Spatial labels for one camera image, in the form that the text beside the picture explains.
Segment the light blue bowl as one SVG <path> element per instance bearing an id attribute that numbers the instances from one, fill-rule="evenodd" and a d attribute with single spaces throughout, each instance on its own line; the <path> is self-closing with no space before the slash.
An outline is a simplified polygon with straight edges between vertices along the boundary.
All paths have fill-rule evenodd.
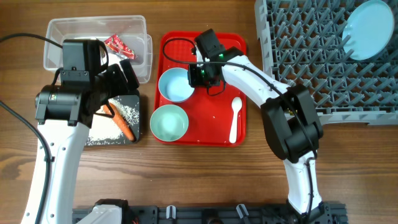
<path id="1" fill-rule="evenodd" d="M 195 90 L 188 83 L 188 70 L 178 67 L 170 68 L 160 76 L 158 89 L 166 100 L 174 103 L 188 100 Z"/>

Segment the red snack wrapper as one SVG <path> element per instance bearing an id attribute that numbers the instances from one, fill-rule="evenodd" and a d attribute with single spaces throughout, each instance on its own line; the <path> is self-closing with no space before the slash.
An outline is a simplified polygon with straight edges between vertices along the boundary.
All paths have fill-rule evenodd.
<path id="1" fill-rule="evenodd" d="M 123 59 L 134 60 L 136 55 L 132 49 L 130 49 L 117 34 L 112 35 L 104 41 L 105 46 L 111 49 L 117 56 Z"/>

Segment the orange carrot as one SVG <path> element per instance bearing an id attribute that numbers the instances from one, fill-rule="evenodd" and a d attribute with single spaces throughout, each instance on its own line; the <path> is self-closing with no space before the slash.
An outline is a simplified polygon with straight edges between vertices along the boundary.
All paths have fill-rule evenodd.
<path id="1" fill-rule="evenodd" d="M 136 140 L 135 135 L 131 131 L 129 125 L 124 120 L 120 112 L 118 111 L 117 107 L 115 107 L 112 103 L 108 103 L 107 105 L 103 105 L 103 111 L 107 115 L 113 115 L 112 120 L 118 126 L 118 128 L 123 132 L 123 134 L 128 140 L 130 140 L 131 142 L 134 142 Z"/>

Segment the green bowl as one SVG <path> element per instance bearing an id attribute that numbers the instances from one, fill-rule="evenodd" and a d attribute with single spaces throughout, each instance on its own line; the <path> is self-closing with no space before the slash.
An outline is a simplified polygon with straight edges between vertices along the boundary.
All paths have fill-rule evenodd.
<path id="1" fill-rule="evenodd" d="M 150 117 L 150 130 L 159 140 L 174 142 L 182 138 L 189 127 L 186 112 L 177 105 L 163 105 Z"/>

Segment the light blue plate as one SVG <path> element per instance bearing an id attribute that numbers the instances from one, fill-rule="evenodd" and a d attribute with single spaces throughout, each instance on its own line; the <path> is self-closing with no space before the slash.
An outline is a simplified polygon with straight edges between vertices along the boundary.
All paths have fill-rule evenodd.
<path id="1" fill-rule="evenodd" d="M 369 59 L 387 46 L 394 25 L 394 15 L 387 3 L 364 2 L 351 13 L 343 29 L 343 50 L 353 60 Z"/>

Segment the white napkin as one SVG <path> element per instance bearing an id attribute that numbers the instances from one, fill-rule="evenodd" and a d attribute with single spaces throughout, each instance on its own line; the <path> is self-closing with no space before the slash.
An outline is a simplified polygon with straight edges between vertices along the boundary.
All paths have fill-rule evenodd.
<path id="1" fill-rule="evenodd" d="M 106 62 L 108 62 L 108 65 L 111 66 L 113 64 L 118 64 L 120 65 L 120 61 L 124 60 L 124 58 L 122 56 L 119 56 L 117 54 L 108 54 L 108 58 L 106 58 L 106 56 L 102 56 L 101 59 L 101 64 L 105 64 Z"/>

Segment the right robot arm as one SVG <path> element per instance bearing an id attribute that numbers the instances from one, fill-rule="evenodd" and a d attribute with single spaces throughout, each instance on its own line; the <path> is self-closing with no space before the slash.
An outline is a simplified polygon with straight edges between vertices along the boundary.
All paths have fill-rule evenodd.
<path id="1" fill-rule="evenodd" d="M 211 29 L 194 39 L 192 52 L 197 59 L 188 66 L 192 87 L 211 88 L 223 82 L 258 105 L 266 141 L 285 166 L 289 205 L 302 220 L 312 221 L 322 202 L 315 161 L 323 128 L 308 88 L 273 79 L 241 50 L 226 49 Z"/>

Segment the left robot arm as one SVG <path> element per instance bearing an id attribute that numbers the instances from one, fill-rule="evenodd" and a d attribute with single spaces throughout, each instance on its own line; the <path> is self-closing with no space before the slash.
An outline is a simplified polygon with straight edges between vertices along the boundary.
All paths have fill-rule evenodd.
<path id="1" fill-rule="evenodd" d="M 60 84 L 35 99 L 40 139 L 23 223 L 71 223 L 76 176 L 94 115 L 109 100 L 134 93 L 139 82 L 127 60 L 110 65 L 104 42 L 67 39 Z"/>

